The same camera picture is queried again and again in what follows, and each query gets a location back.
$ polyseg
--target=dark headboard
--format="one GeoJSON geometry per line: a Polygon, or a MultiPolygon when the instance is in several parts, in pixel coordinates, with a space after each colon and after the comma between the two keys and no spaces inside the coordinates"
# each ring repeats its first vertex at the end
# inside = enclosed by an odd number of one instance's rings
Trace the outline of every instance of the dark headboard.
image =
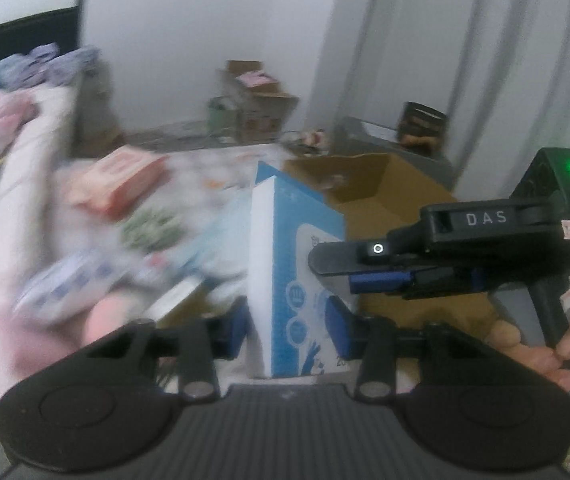
{"type": "Polygon", "coordinates": [[[80,46],[82,6],[41,12],[0,25],[0,60],[11,54],[27,54],[35,46],[57,43],[60,54],[80,46]]]}

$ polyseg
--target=human hand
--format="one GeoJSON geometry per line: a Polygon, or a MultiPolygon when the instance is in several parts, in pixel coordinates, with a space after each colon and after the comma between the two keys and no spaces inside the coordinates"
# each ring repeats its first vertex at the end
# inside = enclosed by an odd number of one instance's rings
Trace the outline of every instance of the human hand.
{"type": "Polygon", "coordinates": [[[549,380],[570,391],[570,370],[561,368],[570,360],[570,328],[555,349],[529,347],[520,342],[520,331],[506,321],[497,321],[486,338],[487,344],[543,374],[549,380]]]}

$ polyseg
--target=screw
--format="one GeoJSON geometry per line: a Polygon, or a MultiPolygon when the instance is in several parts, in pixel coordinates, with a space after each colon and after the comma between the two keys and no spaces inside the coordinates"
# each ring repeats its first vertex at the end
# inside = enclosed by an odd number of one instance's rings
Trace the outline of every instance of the screw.
{"type": "Polygon", "coordinates": [[[382,399],[392,393],[391,386],[381,381],[367,381],[360,385],[359,390],[368,399],[382,399]]]}
{"type": "Polygon", "coordinates": [[[193,381],[186,384],[182,391],[190,399],[200,400],[205,399],[214,393],[214,385],[206,383],[205,381],[193,381]]]}

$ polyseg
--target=orange package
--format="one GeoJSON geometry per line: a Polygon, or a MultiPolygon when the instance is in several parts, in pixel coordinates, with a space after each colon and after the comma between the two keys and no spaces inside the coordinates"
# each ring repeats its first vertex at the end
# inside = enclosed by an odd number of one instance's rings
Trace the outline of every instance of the orange package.
{"type": "Polygon", "coordinates": [[[165,174],[166,158],[132,146],[118,148],[73,178],[66,199],[120,220],[165,174]]]}

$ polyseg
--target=blue and white box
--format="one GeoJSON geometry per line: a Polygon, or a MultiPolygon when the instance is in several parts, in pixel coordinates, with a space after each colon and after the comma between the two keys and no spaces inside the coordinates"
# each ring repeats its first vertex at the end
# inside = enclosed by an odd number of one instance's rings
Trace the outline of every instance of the blue and white box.
{"type": "Polygon", "coordinates": [[[354,297],[344,278],[333,279],[328,291],[307,262],[316,244],[344,240],[343,217],[318,193],[273,173],[252,191],[249,372],[261,378],[345,372],[324,312],[331,294],[351,305],[354,297]]]}

